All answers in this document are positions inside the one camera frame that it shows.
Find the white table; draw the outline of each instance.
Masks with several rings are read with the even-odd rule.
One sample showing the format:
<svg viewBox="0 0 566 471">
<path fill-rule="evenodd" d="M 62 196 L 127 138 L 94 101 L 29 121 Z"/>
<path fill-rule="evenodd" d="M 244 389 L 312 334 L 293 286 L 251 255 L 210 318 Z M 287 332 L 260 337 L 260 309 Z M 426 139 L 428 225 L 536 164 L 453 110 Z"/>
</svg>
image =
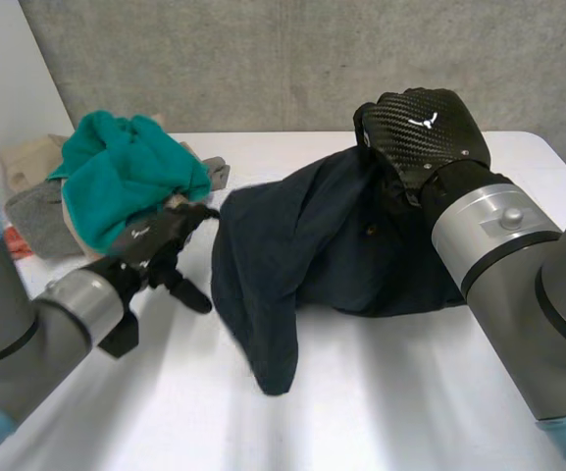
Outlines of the white table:
<svg viewBox="0 0 566 471">
<path fill-rule="evenodd" d="M 351 132 L 179 134 L 232 165 L 231 187 L 281 179 L 354 143 Z M 539 137 L 488 132 L 493 169 L 566 227 L 566 166 Z M 219 205 L 227 191 L 215 195 Z M 209 289 L 216 223 L 180 258 Z M 19 263 L 32 295 L 81 259 Z M 133 302 L 141 346 L 94 351 L 0 447 L 0 471 L 551 470 L 566 463 L 466 307 L 367 320 L 298 313 L 289 394 L 257 388 L 215 313 L 164 292 Z"/>
</svg>

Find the teal cloth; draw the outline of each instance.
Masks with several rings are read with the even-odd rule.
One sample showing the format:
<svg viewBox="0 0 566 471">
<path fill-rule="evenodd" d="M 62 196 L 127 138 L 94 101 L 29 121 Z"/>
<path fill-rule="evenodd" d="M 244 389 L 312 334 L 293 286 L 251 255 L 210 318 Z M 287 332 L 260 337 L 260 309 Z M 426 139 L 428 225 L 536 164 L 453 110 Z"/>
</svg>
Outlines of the teal cloth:
<svg viewBox="0 0 566 471">
<path fill-rule="evenodd" d="M 154 121 L 106 111 L 82 118 L 63 145 L 63 164 L 48 180 L 62 178 L 77 233 L 100 253 L 108 252 L 132 215 L 160 210 L 173 192 L 196 201 L 211 191 L 206 166 Z"/>
</svg>

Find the gray wall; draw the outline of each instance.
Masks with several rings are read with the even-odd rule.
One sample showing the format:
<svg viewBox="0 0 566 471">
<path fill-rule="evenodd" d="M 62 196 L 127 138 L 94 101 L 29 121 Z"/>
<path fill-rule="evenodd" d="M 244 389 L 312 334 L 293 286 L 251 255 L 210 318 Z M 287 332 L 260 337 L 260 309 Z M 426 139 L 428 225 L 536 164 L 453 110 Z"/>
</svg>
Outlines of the gray wall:
<svg viewBox="0 0 566 471">
<path fill-rule="evenodd" d="M 383 91 L 455 89 L 566 160 L 566 0 L 21 0 L 74 121 L 350 130 Z"/>
</svg>

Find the beige cloth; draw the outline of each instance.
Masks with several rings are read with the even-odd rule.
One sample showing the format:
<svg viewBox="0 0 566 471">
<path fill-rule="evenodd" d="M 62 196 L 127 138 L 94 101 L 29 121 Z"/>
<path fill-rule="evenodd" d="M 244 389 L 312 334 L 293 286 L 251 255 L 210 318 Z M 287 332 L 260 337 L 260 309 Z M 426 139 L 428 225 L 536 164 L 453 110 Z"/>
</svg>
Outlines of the beige cloth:
<svg viewBox="0 0 566 471">
<path fill-rule="evenodd" d="M 63 162 L 62 146 L 68 137 L 48 134 L 0 151 L 6 182 L 14 193 L 45 181 Z"/>
</svg>

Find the white logo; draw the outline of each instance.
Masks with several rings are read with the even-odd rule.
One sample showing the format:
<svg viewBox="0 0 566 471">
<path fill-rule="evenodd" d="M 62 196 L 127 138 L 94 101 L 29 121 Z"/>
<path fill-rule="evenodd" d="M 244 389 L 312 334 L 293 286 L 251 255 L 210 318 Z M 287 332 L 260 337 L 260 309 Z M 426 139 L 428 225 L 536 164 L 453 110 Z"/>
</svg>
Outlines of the white logo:
<svg viewBox="0 0 566 471">
<path fill-rule="evenodd" d="M 436 118 L 437 118 L 437 113 L 433 113 L 432 118 L 430 118 L 429 120 L 424 120 L 422 123 L 413 120 L 409 120 L 409 123 L 416 126 L 426 126 L 428 129 L 430 129 L 433 127 L 432 124 L 436 121 Z"/>
<path fill-rule="evenodd" d="M 139 238 L 141 236 L 146 235 L 147 233 L 149 233 L 149 228 L 145 228 L 143 231 L 132 230 L 131 232 L 132 238 Z"/>
</svg>

